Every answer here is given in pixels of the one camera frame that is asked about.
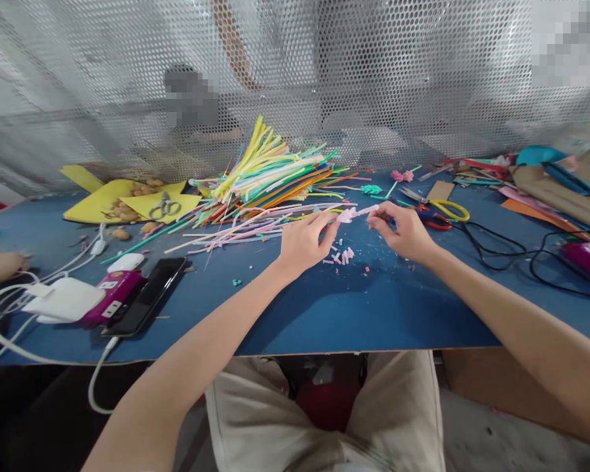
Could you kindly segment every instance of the right hand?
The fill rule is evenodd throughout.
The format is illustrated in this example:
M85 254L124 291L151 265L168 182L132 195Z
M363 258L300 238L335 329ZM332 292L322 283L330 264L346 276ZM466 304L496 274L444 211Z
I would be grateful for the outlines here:
M397 231L388 224L391 218L396 222ZM403 258L427 265L441 250L426 231L415 210L400 208L386 201L367 216L367 222L369 229L378 231L389 247Z

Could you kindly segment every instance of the beige pants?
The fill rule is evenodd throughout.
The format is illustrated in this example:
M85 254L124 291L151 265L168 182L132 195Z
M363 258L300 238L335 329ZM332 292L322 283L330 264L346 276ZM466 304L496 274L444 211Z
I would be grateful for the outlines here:
M220 472L443 472L443 429L432 351L371 354L345 433L322 431L280 389L281 372L234 358L206 392Z

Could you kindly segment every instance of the smartphone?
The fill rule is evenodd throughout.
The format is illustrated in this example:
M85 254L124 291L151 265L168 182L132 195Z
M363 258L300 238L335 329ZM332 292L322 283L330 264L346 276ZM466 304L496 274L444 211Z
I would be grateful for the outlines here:
M160 259L147 283L142 287L133 304L118 321L103 329L101 336L128 338L137 334L144 325L157 316L168 297L182 278L186 258Z

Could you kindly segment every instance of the perforated metal sheet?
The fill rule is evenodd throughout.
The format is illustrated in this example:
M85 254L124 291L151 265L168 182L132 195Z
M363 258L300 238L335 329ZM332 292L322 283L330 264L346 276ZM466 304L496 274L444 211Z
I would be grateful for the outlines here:
M67 189L68 163L101 178L214 174L258 114L291 149L327 141L355 168L546 144L590 123L590 88L534 86L531 12L531 0L0 1L0 182Z

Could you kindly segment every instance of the yellow foam sheet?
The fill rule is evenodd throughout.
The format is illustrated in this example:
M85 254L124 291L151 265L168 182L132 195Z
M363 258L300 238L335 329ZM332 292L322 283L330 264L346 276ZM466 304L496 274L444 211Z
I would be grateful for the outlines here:
M154 193L153 195L143 195L141 197L122 197L120 198L120 200L125 202L128 206L133 208L140 215L148 218L151 209L153 207L156 207L162 201L163 193L164 191ZM178 216L181 216L183 214L188 213L189 211L192 211L199 204L199 200L201 200L200 195L181 195L179 193L173 193L170 190L168 190L168 196L171 200L179 202L182 206L182 209L174 215L166 215L163 218L156 220L158 222L165 224L172 223L173 221L175 221L175 219L177 219Z
M98 177L80 165L63 166L59 172L89 193L94 193L104 186Z
M94 193L92 193L92 195L89 195L88 197L84 198L75 206L70 208L67 212L65 212L64 219L80 223L123 223L123 221L120 218L107 218L103 213L110 213L111 203L117 198L121 198L122 196L127 195L131 191L131 187L135 183L137 182L126 179L112 180L108 184L105 184L100 189L96 190ZM185 182L166 185L162 187L162 192L167 191L171 197L173 195L177 197L179 196L180 192L184 189L185 185ZM159 195L158 201L160 201L162 198L161 194L144 195L143 197L131 197L131 199L148 199L149 197L154 197L155 195ZM146 212L146 216L144 216L144 214L138 211L136 208L134 208L134 210L136 210L140 214L140 218L138 219L138 221L149 220L148 211Z

